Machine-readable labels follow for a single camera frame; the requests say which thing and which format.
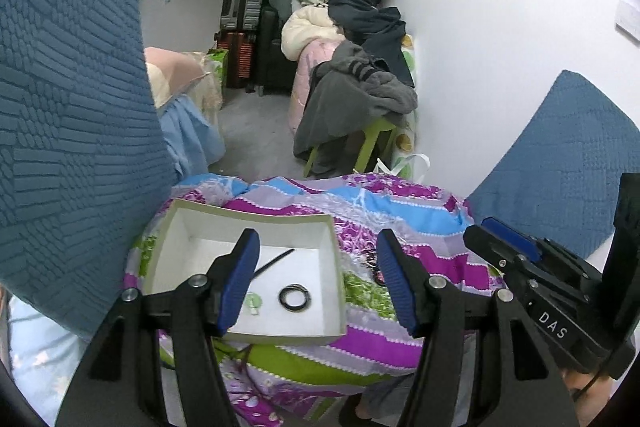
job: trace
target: silver suitcase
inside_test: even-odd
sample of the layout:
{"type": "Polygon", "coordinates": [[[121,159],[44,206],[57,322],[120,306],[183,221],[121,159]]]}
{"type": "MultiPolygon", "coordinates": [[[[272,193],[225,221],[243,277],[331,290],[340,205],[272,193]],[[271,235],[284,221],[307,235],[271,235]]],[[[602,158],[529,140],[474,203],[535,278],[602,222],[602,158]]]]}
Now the silver suitcase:
{"type": "Polygon", "coordinates": [[[256,31],[262,0],[222,0],[221,30],[256,31]]]}

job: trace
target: green stool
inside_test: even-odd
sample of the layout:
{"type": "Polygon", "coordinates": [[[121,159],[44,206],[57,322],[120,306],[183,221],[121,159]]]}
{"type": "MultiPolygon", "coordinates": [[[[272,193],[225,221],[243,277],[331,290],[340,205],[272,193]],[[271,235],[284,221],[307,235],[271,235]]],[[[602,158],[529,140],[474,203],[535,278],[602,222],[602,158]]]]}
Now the green stool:
{"type": "MultiPolygon", "coordinates": [[[[374,123],[365,127],[364,131],[364,143],[360,149],[360,153],[358,154],[358,159],[356,160],[356,165],[353,170],[356,172],[364,172],[367,168],[367,164],[371,158],[371,153],[373,152],[373,147],[378,141],[378,136],[381,132],[391,131],[389,136],[389,140],[386,142],[385,152],[383,153],[383,157],[386,157],[391,150],[391,146],[393,145],[394,138],[396,137],[396,126],[392,123],[389,123],[384,118],[378,118],[374,123]]],[[[309,173],[311,172],[311,167],[313,167],[316,158],[318,157],[318,146],[315,146],[311,150],[311,154],[309,155],[309,159],[305,165],[305,171],[303,172],[303,176],[307,178],[309,173]]]]}

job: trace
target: metal screw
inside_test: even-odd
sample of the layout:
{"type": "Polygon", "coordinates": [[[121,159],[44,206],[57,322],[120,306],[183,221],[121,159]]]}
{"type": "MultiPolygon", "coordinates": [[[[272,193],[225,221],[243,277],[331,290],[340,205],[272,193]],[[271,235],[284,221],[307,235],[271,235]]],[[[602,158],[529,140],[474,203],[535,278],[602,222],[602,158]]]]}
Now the metal screw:
{"type": "Polygon", "coordinates": [[[508,289],[502,288],[498,290],[498,299],[502,302],[511,302],[513,301],[513,293],[508,289]]]}
{"type": "Polygon", "coordinates": [[[429,286],[439,290],[447,285],[447,280],[442,275],[432,275],[429,277],[429,286]]]}
{"type": "Polygon", "coordinates": [[[206,285],[209,278],[204,275],[204,273],[196,273],[196,275],[192,275],[189,277],[189,286],[193,288],[202,288],[206,285]]]}
{"type": "Polygon", "coordinates": [[[137,288],[127,288],[120,294],[120,298],[125,302],[131,302],[138,298],[140,292],[137,288]]]}

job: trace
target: black cable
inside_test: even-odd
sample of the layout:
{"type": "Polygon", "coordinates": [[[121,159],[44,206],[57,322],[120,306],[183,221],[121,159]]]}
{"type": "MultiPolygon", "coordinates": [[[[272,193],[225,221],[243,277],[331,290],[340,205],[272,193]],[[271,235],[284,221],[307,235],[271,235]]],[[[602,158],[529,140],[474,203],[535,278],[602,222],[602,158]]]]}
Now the black cable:
{"type": "Polygon", "coordinates": [[[604,375],[605,367],[607,367],[606,363],[602,365],[602,367],[598,370],[598,372],[594,375],[594,377],[591,378],[591,381],[587,385],[585,385],[582,389],[578,389],[573,394],[572,398],[574,399],[574,403],[578,402],[578,400],[580,400],[581,397],[583,397],[584,394],[588,390],[590,390],[591,386],[593,386],[593,384],[596,383],[602,377],[602,375],[604,375]]]}
{"type": "Polygon", "coordinates": [[[254,276],[251,277],[251,280],[254,280],[256,277],[258,277],[258,275],[260,275],[261,273],[263,273],[265,270],[269,269],[271,266],[273,266],[274,264],[276,264],[278,261],[280,261],[281,259],[284,259],[287,255],[289,255],[291,252],[293,252],[295,250],[295,248],[290,248],[289,250],[287,250],[284,253],[281,253],[279,256],[277,256],[275,259],[271,259],[271,261],[269,261],[267,264],[265,264],[264,266],[258,268],[255,273],[254,276]]]}
{"type": "Polygon", "coordinates": [[[311,295],[309,290],[307,290],[302,284],[290,284],[289,286],[285,286],[280,293],[278,294],[278,300],[283,308],[289,310],[290,312],[301,312],[309,308],[309,304],[311,304],[311,295]],[[305,296],[305,301],[298,305],[293,306],[287,302],[287,295],[292,292],[300,292],[303,296],[305,296]]]}

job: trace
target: black suitcase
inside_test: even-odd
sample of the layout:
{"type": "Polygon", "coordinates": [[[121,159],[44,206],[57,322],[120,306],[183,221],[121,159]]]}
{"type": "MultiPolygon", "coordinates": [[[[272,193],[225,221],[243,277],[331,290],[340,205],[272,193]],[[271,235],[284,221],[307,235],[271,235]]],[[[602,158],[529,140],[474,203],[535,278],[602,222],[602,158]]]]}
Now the black suitcase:
{"type": "Polygon", "coordinates": [[[265,87],[288,91],[293,87],[298,63],[284,56],[281,38],[278,12],[268,4],[263,5],[255,51],[255,74],[252,77],[260,95],[265,87]]]}

